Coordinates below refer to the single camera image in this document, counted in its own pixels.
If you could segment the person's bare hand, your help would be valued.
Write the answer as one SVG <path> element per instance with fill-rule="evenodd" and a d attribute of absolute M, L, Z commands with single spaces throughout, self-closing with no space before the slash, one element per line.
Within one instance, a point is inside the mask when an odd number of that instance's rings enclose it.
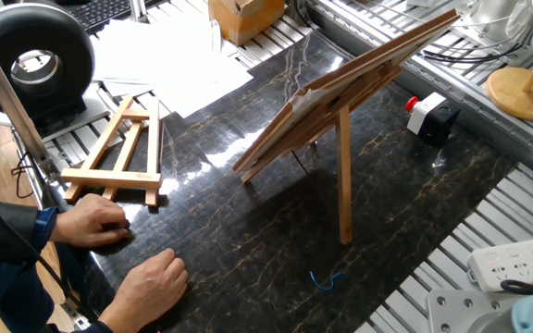
<path fill-rule="evenodd" d="M 50 241 L 95 248 L 126 239 L 129 226 L 121 206 L 100 195 L 87 194 L 57 216 Z"/>
<path fill-rule="evenodd" d="M 132 268 L 99 320 L 114 333 L 139 332 L 182 298 L 188 272 L 172 249 Z"/>

